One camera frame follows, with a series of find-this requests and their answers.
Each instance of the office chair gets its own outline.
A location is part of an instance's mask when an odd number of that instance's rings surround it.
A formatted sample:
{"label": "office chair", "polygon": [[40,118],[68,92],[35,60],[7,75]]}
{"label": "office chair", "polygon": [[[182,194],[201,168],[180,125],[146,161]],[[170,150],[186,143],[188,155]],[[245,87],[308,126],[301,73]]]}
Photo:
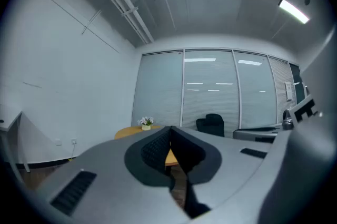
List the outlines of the office chair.
{"label": "office chair", "polygon": [[225,137],[224,122],[219,114],[209,113],[205,119],[197,119],[196,127],[200,132]]}

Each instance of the potted plant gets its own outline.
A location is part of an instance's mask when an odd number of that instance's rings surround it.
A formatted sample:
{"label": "potted plant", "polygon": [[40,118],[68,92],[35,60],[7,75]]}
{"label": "potted plant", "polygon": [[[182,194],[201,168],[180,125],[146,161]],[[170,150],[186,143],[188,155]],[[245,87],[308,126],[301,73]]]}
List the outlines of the potted plant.
{"label": "potted plant", "polygon": [[153,118],[143,117],[140,120],[138,120],[138,124],[142,124],[142,130],[150,130],[151,125],[153,124]]}

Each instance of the window blind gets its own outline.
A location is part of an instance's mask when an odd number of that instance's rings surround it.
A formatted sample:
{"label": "window blind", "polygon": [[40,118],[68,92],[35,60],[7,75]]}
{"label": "window blind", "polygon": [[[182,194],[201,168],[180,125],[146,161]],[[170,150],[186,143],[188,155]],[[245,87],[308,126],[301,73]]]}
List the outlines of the window blind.
{"label": "window blind", "polygon": [[144,55],[138,73],[132,125],[149,116],[154,125],[179,125],[183,52]]}
{"label": "window blind", "polygon": [[242,128],[276,124],[276,92],[268,58],[234,52],[242,99]]}
{"label": "window blind", "polygon": [[[291,69],[287,62],[269,58],[270,65],[274,74],[276,92],[277,92],[277,122],[282,123],[283,112],[296,105],[295,86],[293,85],[293,78]],[[290,82],[292,85],[293,99],[287,100],[285,82]]]}
{"label": "window blind", "polygon": [[232,52],[186,51],[182,126],[209,113],[221,115],[225,137],[239,127],[239,91]]}

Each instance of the round table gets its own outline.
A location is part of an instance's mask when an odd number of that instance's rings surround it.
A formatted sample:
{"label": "round table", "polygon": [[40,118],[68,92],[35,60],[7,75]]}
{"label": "round table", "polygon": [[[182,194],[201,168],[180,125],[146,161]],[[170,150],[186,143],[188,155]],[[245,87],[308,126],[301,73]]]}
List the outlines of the round table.
{"label": "round table", "polygon": [[[151,129],[158,129],[158,128],[160,128],[159,125],[153,125],[151,127]],[[120,138],[123,138],[123,137],[127,137],[127,136],[130,136],[130,135],[134,135],[134,134],[143,132],[143,131],[144,130],[142,130],[142,127],[140,125],[139,126],[129,126],[128,128],[124,128],[124,129],[119,130],[116,133],[114,139],[115,140],[120,139]],[[170,149],[170,151],[167,154],[166,160],[165,160],[165,165],[166,166],[173,166],[173,165],[177,165],[177,164],[178,164],[178,161],[175,158],[172,150]]]}

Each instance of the ceiling light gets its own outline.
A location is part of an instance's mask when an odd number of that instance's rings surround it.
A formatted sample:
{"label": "ceiling light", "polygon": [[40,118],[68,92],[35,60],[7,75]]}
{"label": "ceiling light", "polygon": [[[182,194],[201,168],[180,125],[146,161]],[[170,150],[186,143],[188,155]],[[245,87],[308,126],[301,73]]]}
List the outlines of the ceiling light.
{"label": "ceiling light", "polygon": [[279,2],[279,6],[285,11],[288,11],[291,15],[295,16],[302,23],[305,24],[307,21],[309,21],[308,17],[306,17],[299,9],[295,8],[292,4],[290,4],[286,0],[281,0]]}
{"label": "ceiling light", "polygon": [[259,65],[262,64],[260,62],[247,61],[247,60],[239,60],[239,63],[240,64],[248,64],[248,65],[256,65],[256,66],[259,66]]}
{"label": "ceiling light", "polygon": [[216,58],[185,58],[185,62],[214,62]]}

